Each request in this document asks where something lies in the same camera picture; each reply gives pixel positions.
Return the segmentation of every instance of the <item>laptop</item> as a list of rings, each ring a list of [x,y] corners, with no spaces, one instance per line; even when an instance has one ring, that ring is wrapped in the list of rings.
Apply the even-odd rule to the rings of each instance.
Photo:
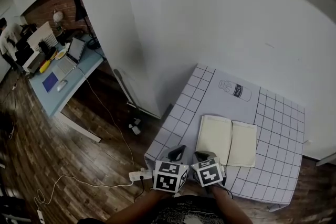
[[[61,81],[78,65],[85,47],[85,41],[73,38],[67,54],[53,68],[56,78]]]

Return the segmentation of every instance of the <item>laptop screen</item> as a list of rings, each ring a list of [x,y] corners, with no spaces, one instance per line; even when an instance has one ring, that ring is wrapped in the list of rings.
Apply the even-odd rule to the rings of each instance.
[[[70,48],[69,48],[67,56],[72,61],[74,61],[75,63],[78,63],[79,62],[79,58],[80,58],[80,56],[82,54],[82,51],[84,49],[84,46],[85,46],[85,42],[84,41],[82,41],[82,40],[74,37],[72,39],[72,42],[71,42],[71,45],[70,45]]]

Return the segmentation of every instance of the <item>white cable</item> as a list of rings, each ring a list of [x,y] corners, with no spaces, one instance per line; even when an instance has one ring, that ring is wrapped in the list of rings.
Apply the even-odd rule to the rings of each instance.
[[[132,183],[129,184],[129,185],[117,185],[117,186],[96,185],[96,186],[95,186],[95,185],[91,185],[91,184],[89,184],[89,183],[80,181],[79,179],[77,179],[77,178],[75,178],[75,177],[73,177],[73,176],[65,176],[65,175],[61,175],[61,176],[57,179],[57,181],[54,183],[54,187],[53,187],[53,189],[52,189],[53,191],[51,192],[51,197],[50,197],[49,202],[45,202],[45,198],[44,198],[44,195],[43,195],[42,191],[41,191],[40,189],[37,190],[37,198],[34,197],[34,202],[36,203],[38,210],[40,210],[40,208],[39,208],[39,206],[38,206],[38,203],[39,203],[40,205],[41,205],[41,204],[46,204],[46,205],[50,204],[51,200],[53,199],[53,195],[54,195],[54,191],[55,191],[56,184],[59,182],[59,180],[60,180],[62,177],[73,178],[73,179],[77,180],[77,181],[80,182],[80,183],[89,185],[89,186],[94,187],[94,188],[98,188],[98,187],[105,187],[105,188],[130,187],[130,186],[132,186],[132,185],[134,184],[134,181],[132,181]]]
[[[95,91],[94,91],[93,88],[91,87],[91,84],[89,83],[89,81],[88,81],[87,77],[85,76],[85,74],[83,73],[83,71],[82,71],[79,67],[77,67],[77,68],[78,68],[78,70],[79,70],[80,72],[82,72],[84,78],[86,79],[87,83],[88,83],[89,86],[90,86],[91,91],[92,91],[92,92],[94,93],[94,95],[97,97],[97,99],[99,100],[99,102],[101,103],[101,105],[102,105],[102,106],[107,110],[107,112],[110,114],[111,119],[112,119],[114,125],[118,128],[118,130],[119,130],[119,132],[120,132],[120,134],[121,134],[122,139],[124,140],[126,146],[128,147],[128,149],[129,149],[129,151],[130,151],[130,153],[131,153],[131,156],[132,156],[132,163],[133,163],[133,166],[134,166],[134,158],[133,158],[133,153],[132,153],[132,151],[131,151],[131,148],[129,147],[128,143],[126,142],[126,140],[125,140],[125,138],[124,138],[124,135],[123,135],[122,131],[120,130],[119,126],[117,126],[117,124],[115,123],[114,118],[112,117],[111,112],[110,112],[110,111],[108,110],[108,108],[102,103],[102,101],[100,101],[98,95],[95,93]]]

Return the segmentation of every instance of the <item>bottle drawing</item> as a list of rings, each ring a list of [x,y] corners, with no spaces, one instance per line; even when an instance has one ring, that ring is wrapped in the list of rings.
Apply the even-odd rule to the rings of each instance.
[[[248,102],[251,99],[251,90],[243,87],[242,85],[236,84],[229,80],[221,80],[219,82],[220,89],[223,89],[225,92],[232,94],[235,97],[243,99]]]

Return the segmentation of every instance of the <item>blue desk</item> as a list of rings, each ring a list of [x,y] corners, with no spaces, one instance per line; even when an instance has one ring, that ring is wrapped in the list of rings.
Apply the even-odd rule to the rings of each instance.
[[[83,40],[88,39],[89,37],[86,35],[83,37]],[[55,47],[58,51],[64,48],[61,44],[57,44]],[[97,50],[97,52],[103,55],[101,49]],[[50,75],[50,73],[53,71],[54,66],[56,66],[58,62],[59,61],[57,60],[53,60],[51,61],[50,66],[44,73],[41,74],[37,72],[35,76],[29,80],[31,87],[34,89],[38,100],[40,101],[50,118],[52,116],[56,116],[60,120],[71,126],[73,129],[95,140],[96,142],[99,142],[99,137],[80,127],[78,124],[65,117],[61,113],[62,109],[65,107],[73,94],[86,80],[80,70],[75,68],[69,75],[67,75],[65,79],[68,81],[68,83],[60,92],[57,92],[57,85],[59,82],[52,88],[50,92],[47,92],[44,88],[42,82]],[[95,53],[93,50],[90,50],[85,46],[78,67],[83,71],[85,76],[88,77],[102,62],[103,58],[99,54]]]

